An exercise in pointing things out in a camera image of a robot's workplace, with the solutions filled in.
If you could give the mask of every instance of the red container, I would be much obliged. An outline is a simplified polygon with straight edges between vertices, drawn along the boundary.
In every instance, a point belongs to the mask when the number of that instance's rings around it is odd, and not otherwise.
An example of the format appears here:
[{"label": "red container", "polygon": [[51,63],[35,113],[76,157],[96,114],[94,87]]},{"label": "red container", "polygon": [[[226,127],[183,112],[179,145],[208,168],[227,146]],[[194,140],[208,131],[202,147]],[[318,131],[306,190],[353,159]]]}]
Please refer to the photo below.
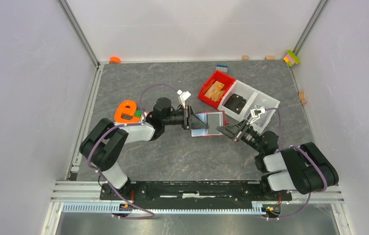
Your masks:
[{"label": "red container", "polygon": [[[221,96],[221,98],[217,102],[205,96],[205,93],[209,90],[209,88],[212,86],[212,84],[215,81],[219,81],[220,83],[224,84],[222,91],[225,90],[224,94]],[[203,84],[202,88],[200,89],[198,98],[201,101],[205,102],[206,104],[217,109],[219,106],[219,103],[223,99],[223,96],[228,92],[229,88],[231,88],[234,82],[235,82],[235,78],[228,76],[226,73],[216,70],[212,74],[212,76],[208,79],[208,81]]]}]

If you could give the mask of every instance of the white container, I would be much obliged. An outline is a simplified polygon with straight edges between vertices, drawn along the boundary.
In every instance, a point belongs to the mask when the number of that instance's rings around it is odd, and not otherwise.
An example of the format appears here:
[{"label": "white container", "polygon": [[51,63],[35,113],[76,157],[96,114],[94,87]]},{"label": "white container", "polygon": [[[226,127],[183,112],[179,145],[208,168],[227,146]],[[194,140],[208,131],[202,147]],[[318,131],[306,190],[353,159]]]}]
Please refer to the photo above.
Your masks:
[{"label": "white container", "polygon": [[[240,114],[237,114],[224,106],[232,94],[238,94],[247,101]],[[228,92],[223,96],[223,99],[219,103],[218,110],[223,110],[229,117],[237,121],[242,121],[251,115],[250,110],[254,105],[265,106],[265,108],[278,108],[279,101],[239,80],[236,80]],[[258,132],[258,134],[261,134],[270,122],[274,113],[275,110],[271,110],[260,115],[260,119],[252,124],[253,129]]]}]

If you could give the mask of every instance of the orange round object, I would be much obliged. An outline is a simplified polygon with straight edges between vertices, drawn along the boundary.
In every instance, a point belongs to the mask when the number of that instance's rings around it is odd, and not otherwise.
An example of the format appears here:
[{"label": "orange round object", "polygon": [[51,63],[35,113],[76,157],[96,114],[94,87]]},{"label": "orange round object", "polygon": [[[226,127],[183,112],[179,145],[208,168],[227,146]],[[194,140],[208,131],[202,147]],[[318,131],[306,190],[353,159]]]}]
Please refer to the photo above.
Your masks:
[{"label": "orange round object", "polygon": [[121,63],[121,60],[118,57],[113,56],[110,58],[110,64],[119,64],[119,63]]},{"label": "orange round object", "polygon": [[118,123],[132,123],[139,122],[140,117],[135,116],[137,104],[132,100],[122,102],[114,114],[114,120]]}]

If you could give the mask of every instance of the white wall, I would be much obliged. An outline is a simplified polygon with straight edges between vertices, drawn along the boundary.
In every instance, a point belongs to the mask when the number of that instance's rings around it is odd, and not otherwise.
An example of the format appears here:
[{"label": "white wall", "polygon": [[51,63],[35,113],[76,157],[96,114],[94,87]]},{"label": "white wall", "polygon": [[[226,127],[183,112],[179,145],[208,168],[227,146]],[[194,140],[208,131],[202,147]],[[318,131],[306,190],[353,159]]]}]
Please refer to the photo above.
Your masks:
[{"label": "white wall", "polygon": [[295,67],[356,234],[369,234],[369,1],[330,1]]},{"label": "white wall", "polygon": [[93,71],[56,1],[0,0],[0,234],[40,233]]},{"label": "white wall", "polygon": [[318,0],[68,0],[100,61],[282,58]]}]

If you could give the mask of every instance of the gray floor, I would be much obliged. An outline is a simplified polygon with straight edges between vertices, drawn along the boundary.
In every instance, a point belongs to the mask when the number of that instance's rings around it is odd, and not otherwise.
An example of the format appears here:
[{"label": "gray floor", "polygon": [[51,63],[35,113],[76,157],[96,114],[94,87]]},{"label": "gray floor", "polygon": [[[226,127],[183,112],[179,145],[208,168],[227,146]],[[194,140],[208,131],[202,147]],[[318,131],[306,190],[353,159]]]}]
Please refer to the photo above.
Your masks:
[{"label": "gray floor", "polygon": [[[214,72],[216,64],[227,65],[230,76],[281,101],[283,147],[312,140],[294,79],[283,61],[106,65],[90,130],[101,118],[113,120],[122,101],[138,101],[141,91],[153,83],[166,83],[192,93],[186,103],[192,105],[195,112],[214,110],[200,101],[197,94]],[[178,105],[177,95],[172,89],[154,87],[144,95],[144,108],[152,110],[156,100],[163,96],[170,98],[174,107]],[[278,134],[277,126],[278,116],[274,114],[267,129]],[[262,173],[255,168],[256,154],[243,142],[233,143],[225,136],[191,137],[189,131],[179,126],[167,126],[166,132],[156,141],[125,145],[118,162],[131,180],[258,179]],[[77,180],[97,180],[85,159],[81,162]]]},{"label": "gray floor", "polygon": [[[282,215],[300,205],[284,205]],[[330,205],[309,205],[286,220],[269,221],[259,215],[163,215],[152,220],[117,220],[103,213],[63,213],[57,235],[338,235]]]}]

